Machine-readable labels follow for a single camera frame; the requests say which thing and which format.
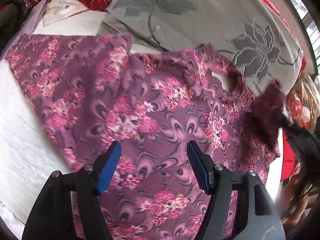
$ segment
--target blue gripper pad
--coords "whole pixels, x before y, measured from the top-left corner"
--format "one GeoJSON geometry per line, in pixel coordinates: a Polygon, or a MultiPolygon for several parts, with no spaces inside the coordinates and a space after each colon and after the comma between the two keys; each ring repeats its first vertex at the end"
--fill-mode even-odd
{"type": "Polygon", "coordinates": [[[187,156],[193,172],[195,173],[199,187],[207,195],[211,195],[214,189],[214,162],[207,154],[203,154],[195,141],[190,141],[187,145],[187,156]]]}
{"type": "Polygon", "coordinates": [[[121,144],[117,142],[108,160],[106,161],[106,164],[104,165],[104,167],[102,168],[99,174],[99,184],[97,187],[97,191],[99,195],[102,195],[102,193],[108,189],[112,176],[116,171],[120,157],[121,157],[121,144]]]}

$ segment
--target gray floral pillow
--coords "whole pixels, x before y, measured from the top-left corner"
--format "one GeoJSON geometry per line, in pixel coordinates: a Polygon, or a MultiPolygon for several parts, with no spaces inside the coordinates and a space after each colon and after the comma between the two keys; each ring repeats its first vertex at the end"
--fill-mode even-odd
{"type": "Polygon", "coordinates": [[[260,82],[268,74],[268,66],[275,64],[280,49],[275,46],[275,37],[270,25],[262,27],[256,20],[253,24],[244,23],[244,34],[231,40],[236,53],[233,62],[243,67],[243,76],[256,76],[260,82]]]}

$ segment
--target red cushion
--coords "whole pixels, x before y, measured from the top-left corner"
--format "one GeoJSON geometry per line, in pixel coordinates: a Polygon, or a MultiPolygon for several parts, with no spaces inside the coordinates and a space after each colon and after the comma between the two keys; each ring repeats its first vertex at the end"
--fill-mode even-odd
{"type": "Polygon", "coordinates": [[[283,162],[282,162],[282,173],[281,181],[292,176],[295,171],[296,155],[292,150],[290,144],[287,141],[287,134],[283,130],[283,162]]]}

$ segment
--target purple floral fabric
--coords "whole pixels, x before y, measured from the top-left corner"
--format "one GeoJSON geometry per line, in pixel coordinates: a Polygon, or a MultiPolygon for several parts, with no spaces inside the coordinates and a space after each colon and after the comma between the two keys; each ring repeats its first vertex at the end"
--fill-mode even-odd
{"type": "MultiPolygon", "coordinates": [[[[93,163],[113,140],[121,143],[100,198],[114,239],[193,239],[210,198],[191,169],[188,141],[232,171],[256,170],[264,183],[277,153],[246,114],[253,93],[210,44],[161,55],[131,55],[130,46],[130,36],[121,35],[24,35],[6,59],[73,170],[93,163]],[[223,90],[211,71],[236,78],[234,90],[223,90]]],[[[235,209],[233,192],[224,236],[235,209]]]]}

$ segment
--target mattress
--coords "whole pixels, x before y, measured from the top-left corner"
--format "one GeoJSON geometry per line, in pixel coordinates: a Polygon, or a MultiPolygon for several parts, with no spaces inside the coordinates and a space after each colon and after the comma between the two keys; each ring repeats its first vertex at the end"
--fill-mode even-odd
{"type": "MultiPolygon", "coordinates": [[[[102,22],[105,12],[86,11],[84,13],[43,26],[40,22],[35,34],[50,35],[96,35],[108,33],[102,22]]],[[[132,53],[158,51],[134,44],[132,53]]],[[[21,230],[26,223],[32,206],[44,183],[55,170],[63,174],[70,172],[60,154],[46,138],[32,108],[23,97],[19,85],[12,76],[6,61],[0,63],[0,200],[5,206],[3,214],[9,214],[9,228],[16,230],[21,239],[21,230]]],[[[232,84],[228,79],[217,76],[224,89],[232,84]]],[[[282,167],[282,132],[279,132],[281,158],[270,165],[266,188],[273,199],[278,192],[282,167]]]]}

